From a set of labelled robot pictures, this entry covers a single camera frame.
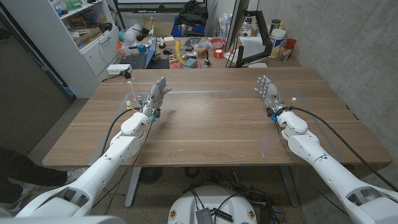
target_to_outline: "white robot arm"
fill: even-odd
[[[91,208],[124,162],[139,152],[140,141],[147,126],[160,116],[163,97],[171,89],[166,89],[166,79],[162,77],[150,88],[141,113],[136,112],[121,125],[121,131],[112,139],[109,149],[76,181],[39,195],[26,205],[16,218],[23,217],[80,217],[89,214]]]
[[[257,83],[267,114],[283,127],[289,149],[307,161],[339,198],[354,223],[398,223],[398,193],[367,184],[355,177],[320,145],[307,123],[289,111],[269,78]]]

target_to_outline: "person's leg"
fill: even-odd
[[[14,203],[22,193],[22,187],[9,181],[7,175],[0,170],[0,203]]]
[[[0,169],[8,177],[41,186],[63,186],[67,172],[41,167],[28,157],[0,147]]]

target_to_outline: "table leg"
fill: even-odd
[[[285,182],[286,191],[290,198],[290,203],[294,207],[300,206],[299,198],[297,197],[296,188],[294,187],[292,174],[288,166],[280,166],[280,174]]]
[[[129,190],[127,191],[126,201],[124,202],[124,206],[129,208],[132,206],[134,200],[134,194],[136,193],[138,186],[138,178],[139,173],[141,171],[141,167],[133,167],[130,179]]]

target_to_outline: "black bag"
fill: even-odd
[[[196,0],[191,0],[185,3],[180,14],[174,22],[172,35],[174,31],[174,26],[179,26],[186,24],[188,26],[194,25],[206,25],[209,14],[207,13],[207,8],[202,7],[200,3]]]

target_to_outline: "shelving unit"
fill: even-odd
[[[77,98],[89,98],[108,75],[106,67],[120,57],[116,50],[119,29],[104,0],[83,4],[61,17],[49,0],[1,1]],[[106,18],[112,29],[79,49],[67,29],[68,17],[89,9],[97,22]]]
[[[72,15],[75,15],[75,14],[81,12],[81,11],[84,11],[85,9],[88,9],[89,7],[94,6],[95,4],[98,4],[98,3],[102,2],[102,1],[103,1],[103,0],[97,0],[97,1],[94,2],[94,3],[82,4],[80,8],[76,8],[76,9],[74,9],[74,10],[72,10],[72,11],[68,11],[68,14],[61,15],[60,18],[61,18],[61,19],[68,18],[68,17],[70,17],[70,16],[72,16]]]

